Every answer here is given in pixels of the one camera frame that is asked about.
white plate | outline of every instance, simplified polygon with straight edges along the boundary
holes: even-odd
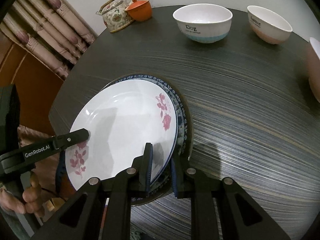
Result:
[[[66,168],[78,190],[89,178],[114,177],[153,144],[151,182],[166,167],[177,139],[177,115],[170,97],[146,80],[125,80],[105,88],[81,110],[71,130],[86,128],[87,142],[66,150]]]

orange teacup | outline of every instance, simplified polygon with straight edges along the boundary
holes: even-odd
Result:
[[[152,8],[149,0],[132,0],[133,3],[129,5],[125,11],[132,17],[132,19],[143,22],[151,18]]]

teapot handle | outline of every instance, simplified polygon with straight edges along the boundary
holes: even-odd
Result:
[[[105,8],[109,3],[113,2],[113,1],[115,1],[115,0],[109,0],[109,1],[107,1],[104,5],[101,6],[99,12],[102,12],[103,8]]]

table surface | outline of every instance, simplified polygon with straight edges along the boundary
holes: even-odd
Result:
[[[194,120],[191,165],[234,178],[292,239],[320,210],[320,104],[305,70],[306,45],[292,33],[281,45],[259,39],[247,14],[233,13],[226,38],[186,38],[172,13],[110,34],[80,58],[50,111],[57,134],[69,132],[82,107],[113,79],[137,71],[161,74],[186,96]],[[190,239],[190,201],[173,195],[132,208],[132,223],[156,239]]]

orange lid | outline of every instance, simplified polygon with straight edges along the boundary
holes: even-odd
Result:
[[[142,4],[145,4],[146,2],[148,2],[149,0],[132,0],[133,3],[131,5],[129,5],[125,11],[128,11],[128,10],[131,10],[131,9],[134,9],[134,8],[137,8],[138,6],[142,5]]]

